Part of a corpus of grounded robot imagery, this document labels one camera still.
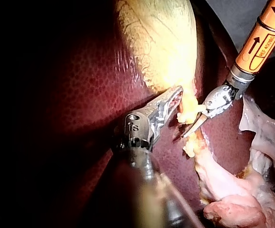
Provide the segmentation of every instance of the black arrow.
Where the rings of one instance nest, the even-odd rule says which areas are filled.
[[[255,40],[255,42],[253,43],[251,49],[248,51],[248,54],[250,54],[252,52],[252,50],[255,48],[256,43],[260,42],[260,37],[256,37],[256,38],[254,38],[254,40]]]

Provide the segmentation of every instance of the metal instrument tip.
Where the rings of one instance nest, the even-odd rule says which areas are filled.
[[[204,114],[200,115],[196,121],[188,127],[188,129],[181,135],[182,138],[187,138],[193,132],[195,132],[202,124],[208,119]]]

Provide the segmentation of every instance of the orange instrument shaft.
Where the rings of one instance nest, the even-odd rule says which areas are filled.
[[[275,47],[275,0],[267,3],[236,58],[238,68],[255,74]]]

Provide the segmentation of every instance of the metal jaw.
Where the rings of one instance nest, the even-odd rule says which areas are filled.
[[[203,102],[206,110],[202,113],[208,118],[213,118],[221,114],[231,106],[235,93],[236,89],[230,85],[221,85],[215,88],[208,94]]]
[[[142,147],[152,151],[152,146],[161,135],[162,127],[180,104],[182,92],[181,86],[169,88],[143,108],[129,112],[123,124],[115,129],[121,136],[119,149]]]

